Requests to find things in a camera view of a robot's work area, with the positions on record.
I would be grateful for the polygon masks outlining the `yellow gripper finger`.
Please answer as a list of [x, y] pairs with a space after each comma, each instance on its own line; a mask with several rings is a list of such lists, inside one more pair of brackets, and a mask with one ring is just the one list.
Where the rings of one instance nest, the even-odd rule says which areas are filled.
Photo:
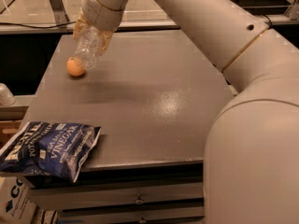
[[85, 30], [88, 28], [89, 23], [85, 18], [83, 10], [81, 10], [78, 14], [78, 18], [75, 22], [74, 29], [73, 29], [73, 37], [76, 41], [78, 41]]
[[97, 49], [96, 49], [97, 55], [102, 56], [106, 52], [113, 34], [114, 34], [113, 31], [100, 30], [97, 32], [97, 38], [98, 38]]

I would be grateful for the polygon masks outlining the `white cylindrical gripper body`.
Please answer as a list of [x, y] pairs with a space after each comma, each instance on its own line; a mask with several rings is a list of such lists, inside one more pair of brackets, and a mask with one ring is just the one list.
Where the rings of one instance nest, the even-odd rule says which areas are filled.
[[121, 23], [122, 10], [114, 10], [97, 0], [82, 0], [82, 13], [86, 21], [100, 31], [116, 31]]

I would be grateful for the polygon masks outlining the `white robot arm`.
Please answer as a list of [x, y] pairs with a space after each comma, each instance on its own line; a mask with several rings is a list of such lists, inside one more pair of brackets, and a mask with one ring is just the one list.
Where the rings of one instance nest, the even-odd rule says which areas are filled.
[[[299, 224], [299, 50], [230, 0], [154, 0], [236, 91], [204, 150], [206, 224]], [[128, 0], [83, 0], [113, 33]]]

